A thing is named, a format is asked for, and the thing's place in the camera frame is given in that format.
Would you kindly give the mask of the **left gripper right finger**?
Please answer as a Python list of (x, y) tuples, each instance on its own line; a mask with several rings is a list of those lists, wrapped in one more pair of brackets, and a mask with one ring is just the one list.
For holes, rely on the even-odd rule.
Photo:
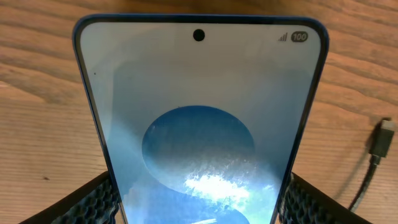
[(278, 217), (281, 224), (371, 224), (294, 173)]

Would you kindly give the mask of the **blue Galaxy smartphone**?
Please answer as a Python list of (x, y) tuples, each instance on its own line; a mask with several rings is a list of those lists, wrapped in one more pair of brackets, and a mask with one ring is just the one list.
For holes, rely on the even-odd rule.
[(125, 223), (273, 223), (329, 47), (309, 17), (92, 14), (73, 48)]

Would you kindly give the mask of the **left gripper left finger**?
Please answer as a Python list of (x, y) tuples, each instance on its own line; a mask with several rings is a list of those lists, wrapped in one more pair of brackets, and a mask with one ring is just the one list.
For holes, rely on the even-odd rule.
[(118, 212), (118, 192), (106, 171), (21, 224), (115, 223)]

